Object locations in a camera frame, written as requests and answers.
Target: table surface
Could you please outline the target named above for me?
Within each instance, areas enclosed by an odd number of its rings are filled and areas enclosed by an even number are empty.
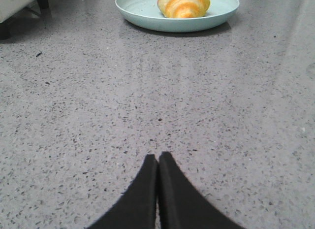
[[[0,44],[0,228],[82,229],[146,154],[247,229],[314,229],[315,0],[239,0],[197,33],[49,0]]]

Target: light blue plate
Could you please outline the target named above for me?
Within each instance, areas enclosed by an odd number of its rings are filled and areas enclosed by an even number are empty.
[[[210,1],[210,8],[204,17],[185,19],[165,18],[157,0],[115,0],[115,3],[122,16],[137,26],[162,32],[193,32],[224,23],[240,4],[238,0]]]

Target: black object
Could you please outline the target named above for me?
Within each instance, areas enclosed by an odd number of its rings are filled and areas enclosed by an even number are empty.
[[[159,158],[162,229],[241,229],[213,207],[184,176],[169,152]]]
[[[42,52],[39,52],[39,53],[36,54],[36,57],[39,57],[42,54],[43,54]]]
[[[47,9],[49,8],[48,0],[37,0],[38,6],[40,9]]]
[[[9,26],[6,22],[0,23],[0,40],[5,40],[11,37]]]
[[[147,155],[132,184],[89,229],[154,229],[158,163]]]

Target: pastry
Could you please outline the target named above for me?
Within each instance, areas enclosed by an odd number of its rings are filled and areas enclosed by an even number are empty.
[[[194,18],[206,14],[210,0],[157,0],[157,5],[167,18]]]

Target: chair leg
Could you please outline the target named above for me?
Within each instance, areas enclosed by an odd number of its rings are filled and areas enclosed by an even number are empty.
[[[47,9],[49,8],[48,0],[37,0],[38,6],[40,9]]]
[[[3,22],[0,23],[0,40],[5,40],[11,37],[8,25]]]

